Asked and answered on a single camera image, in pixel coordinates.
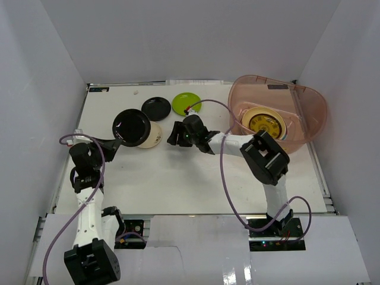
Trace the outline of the cream plate with black patch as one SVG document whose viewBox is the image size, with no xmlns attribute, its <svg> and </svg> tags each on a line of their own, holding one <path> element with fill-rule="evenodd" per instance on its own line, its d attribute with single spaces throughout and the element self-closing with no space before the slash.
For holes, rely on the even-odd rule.
<svg viewBox="0 0 380 285">
<path fill-rule="evenodd" d="M 151 130 L 148 138 L 138 147 L 142 149 L 149 149 L 155 147 L 162 140 L 163 131 L 161 126 L 156 122 L 151 122 Z"/>
</svg>

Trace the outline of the yellow patterned brown-rimmed plate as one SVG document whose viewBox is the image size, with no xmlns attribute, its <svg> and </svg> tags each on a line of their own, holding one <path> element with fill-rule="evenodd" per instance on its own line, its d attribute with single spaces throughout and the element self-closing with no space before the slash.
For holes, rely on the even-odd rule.
<svg viewBox="0 0 380 285">
<path fill-rule="evenodd" d="M 254 115 L 251 117 L 248 127 L 254 132 L 259 132 L 260 130 L 266 131 L 275 139 L 279 139 L 283 132 L 280 121 L 268 114 Z"/>
</svg>

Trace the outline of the pale orange plate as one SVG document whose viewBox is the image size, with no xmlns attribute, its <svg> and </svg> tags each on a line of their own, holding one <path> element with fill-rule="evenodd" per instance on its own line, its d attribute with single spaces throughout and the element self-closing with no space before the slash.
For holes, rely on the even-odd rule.
<svg viewBox="0 0 380 285">
<path fill-rule="evenodd" d="M 248 109 L 242 117 L 241 124 L 245 128 L 249 129 L 248 124 L 249 124 L 251 117 L 253 117 L 254 115 L 257 115 L 257 114 L 268 114 L 268 115 L 271 115 L 271 116 L 275 117 L 276 119 L 278 119 L 280 121 L 280 124 L 282 125 L 282 128 L 283 128 L 283 132 L 280 135 L 280 137 L 286 132 L 287 126 L 286 126 L 284 119 L 275 110 L 272 110 L 272 109 L 267 108 L 267 107 L 253 107 L 251 109 Z"/>
</svg>

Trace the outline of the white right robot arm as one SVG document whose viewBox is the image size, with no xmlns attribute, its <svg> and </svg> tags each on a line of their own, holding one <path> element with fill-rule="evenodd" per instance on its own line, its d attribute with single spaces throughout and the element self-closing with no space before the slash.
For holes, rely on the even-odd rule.
<svg viewBox="0 0 380 285">
<path fill-rule="evenodd" d="M 246 229 L 251 232 L 263 232 L 269 229 L 269 232 L 277 237 L 289 231 L 289 222 L 293 218 L 286 190 L 286 173 L 290 158 L 268 132 L 232 135 L 210 131 L 198 115 L 188 115 L 183 121 L 174 123 L 167 143 L 180 147 L 196 146 L 202 153 L 220 156 L 221 180 L 227 201 Z M 225 154 L 243 158 L 253 176 L 262 183 L 267 202 L 266 225 L 260 228 L 249 226 L 233 205 L 223 170 Z"/>
</svg>

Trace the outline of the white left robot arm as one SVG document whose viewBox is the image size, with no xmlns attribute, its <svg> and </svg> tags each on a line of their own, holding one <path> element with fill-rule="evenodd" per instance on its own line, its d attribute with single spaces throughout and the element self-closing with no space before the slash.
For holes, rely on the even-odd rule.
<svg viewBox="0 0 380 285">
<path fill-rule="evenodd" d="M 80 212 L 73 247 L 64 253 L 64 263 L 75 284 L 110 284 L 121 278 L 114 247 L 125 222 L 117 207 L 102 207 L 103 165 L 113 160 L 120 145 L 120 139 L 82 141 L 69 149 L 75 165 L 70 180 Z"/>
</svg>

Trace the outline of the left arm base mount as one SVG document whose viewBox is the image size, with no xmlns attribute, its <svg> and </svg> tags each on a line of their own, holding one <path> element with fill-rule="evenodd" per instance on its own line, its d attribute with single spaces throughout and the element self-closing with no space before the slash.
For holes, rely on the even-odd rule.
<svg viewBox="0 0 380 285">
<path fill-rule="evenodd" d="M 125 231 L 115 242 L 115 249 L 144 249 L 146 244 L 137 235 L 145 239 L 145 220 L 124 220 Z"/>
</svg>

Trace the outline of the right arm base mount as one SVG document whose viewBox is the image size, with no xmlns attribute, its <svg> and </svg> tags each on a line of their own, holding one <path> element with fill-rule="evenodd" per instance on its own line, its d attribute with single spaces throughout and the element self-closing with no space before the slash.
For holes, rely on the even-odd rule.
<svg viewBox="0 0 380 285">
<path fill-rule="evenodd" d="M 295 242 L 303 234 L 299 218 L 292 218 L 283 233 L 278 234 L 268 228 L 263 232 L 249 232 L 249 250 L 251 252 L 305 251 L 303 239 Z"/>
</svg>

